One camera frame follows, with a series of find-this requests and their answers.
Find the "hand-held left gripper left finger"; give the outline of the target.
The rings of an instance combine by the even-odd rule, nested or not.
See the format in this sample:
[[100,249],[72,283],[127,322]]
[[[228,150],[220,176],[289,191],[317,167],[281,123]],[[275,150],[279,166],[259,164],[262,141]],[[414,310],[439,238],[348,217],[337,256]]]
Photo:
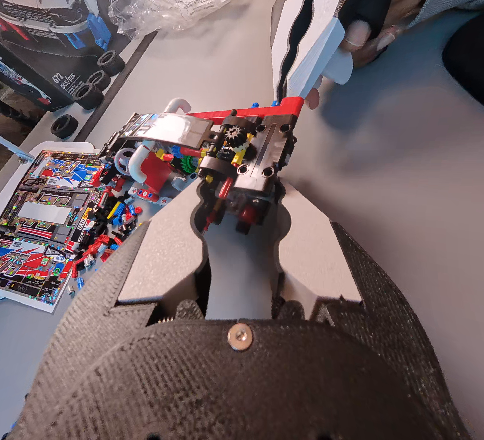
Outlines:
[[149,221],[120,290],[120,304],[177,306],[185,299],[207,306],[208,246],[197,228],[202,181],[194,181]]

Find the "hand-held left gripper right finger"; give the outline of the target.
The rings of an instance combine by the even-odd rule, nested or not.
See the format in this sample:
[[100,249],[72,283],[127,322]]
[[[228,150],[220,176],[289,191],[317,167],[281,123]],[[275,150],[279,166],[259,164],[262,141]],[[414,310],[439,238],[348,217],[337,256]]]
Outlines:
[[305,320],[326,300],[361,303],[331,220],[288,181],[279,181],[276,190],[275,298],[298,302]]

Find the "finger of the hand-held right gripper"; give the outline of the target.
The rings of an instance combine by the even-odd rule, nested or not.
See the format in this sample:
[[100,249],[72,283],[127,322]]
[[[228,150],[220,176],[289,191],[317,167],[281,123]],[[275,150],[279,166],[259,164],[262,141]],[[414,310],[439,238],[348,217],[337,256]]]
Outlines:
[[270,28],[273,99],[300,95],[297,79],[304,54],[299,45],[307,29],[308,0],[275,1]]
[[286,77],[286,96],[306,98],[320,76],[339,85],[353,71],[351,53],[340,49],[345,30],[335,16],[340,0],[313,0],[312,17]]

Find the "lego car model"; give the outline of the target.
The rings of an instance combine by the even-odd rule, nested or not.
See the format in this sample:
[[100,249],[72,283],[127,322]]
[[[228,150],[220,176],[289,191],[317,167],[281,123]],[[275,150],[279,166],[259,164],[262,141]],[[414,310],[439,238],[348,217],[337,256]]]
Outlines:
[[198,230],[204,233],[230,213],[237,217],[236,230],[247,234],[263,224],[275,201],[278,172],[294,151],[302,106],[302,98],[291,97],[265,108],[193,113],[186,100],[174,98],[162,112],[133,113],[97,157],[137,183],[137,196],[161,206],[169,181],[179,192],[199,183]]

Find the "black rubber lego tyre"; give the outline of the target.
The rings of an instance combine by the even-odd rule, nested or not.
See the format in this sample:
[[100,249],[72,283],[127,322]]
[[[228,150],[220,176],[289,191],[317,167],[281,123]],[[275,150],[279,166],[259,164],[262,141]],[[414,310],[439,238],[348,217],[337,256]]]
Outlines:
[[73,100],[83,109],[91,111],[103,102],[104,94],[94,84],[86,82],[76,89]]
[[65,140],[73,135],[78,126],[79,122],[74,116],[63,114],[52,123],[50,132],[53,136]]
[[111,84],[111,76],[106,73],[104,70],[98,70],[91,74],[86,83],[92,84],[95,86],[100,92],[104,92],[106,88]]
[[102,54],[97,60],[97,65],[110,77],[118,75],[125,68],[124,60],[113,49]]

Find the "black lego set box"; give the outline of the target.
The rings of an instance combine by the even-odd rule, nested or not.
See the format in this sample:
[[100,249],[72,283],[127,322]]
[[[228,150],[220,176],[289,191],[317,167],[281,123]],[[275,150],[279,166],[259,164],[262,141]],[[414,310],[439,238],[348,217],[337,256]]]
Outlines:
[[131,43],[109,18],[113,1],[1,0],[2,79],[46,110],[71,102],[103,53]]

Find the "pile of mixed coloured pieces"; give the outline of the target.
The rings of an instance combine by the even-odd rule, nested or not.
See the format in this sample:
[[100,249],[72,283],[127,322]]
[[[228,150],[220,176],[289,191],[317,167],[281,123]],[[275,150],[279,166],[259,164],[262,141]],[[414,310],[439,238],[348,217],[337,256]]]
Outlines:
[[68,292],[75,295],[84,286],[83,274],[95,271],[97,262],[106,262],[137,227],[142,209],[126,189],[126,180],[114,177],[100,188],[99,200],[88,211],[78,242],[72,247],[74,258],[69,268]]

